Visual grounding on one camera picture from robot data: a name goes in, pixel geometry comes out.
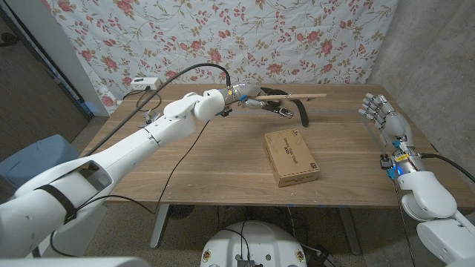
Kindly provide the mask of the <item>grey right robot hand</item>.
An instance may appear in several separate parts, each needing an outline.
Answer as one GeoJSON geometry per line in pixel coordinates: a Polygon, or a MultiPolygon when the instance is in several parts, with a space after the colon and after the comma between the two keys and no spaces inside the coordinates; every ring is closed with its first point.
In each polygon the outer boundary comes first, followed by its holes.
{"type": "Polygon", "coordinates": [[[395,111],[384,95],[367,93],[362,102],[362,109],[358,112],[381,131],[381,140],[385,145],[397,140],[406,148],[415,148],[409,122],[401,113],[395,111]]]}

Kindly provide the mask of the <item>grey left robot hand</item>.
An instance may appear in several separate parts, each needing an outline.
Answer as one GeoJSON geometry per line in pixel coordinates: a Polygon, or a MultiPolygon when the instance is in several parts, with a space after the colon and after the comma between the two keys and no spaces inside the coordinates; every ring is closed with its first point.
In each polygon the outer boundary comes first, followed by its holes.
{"type": "Polygon", "coordinates": [[[274,107],[278,107],[281,102],[270,100],[254,100],[256,96],[267,96],[271,92],[271,88],[260,87],[254,84],[238,84],[225,95],[225,109],[231,110],[232,104],[238,102],[243,108],[249,109],[265,109],[272,111],[274,107]]]}

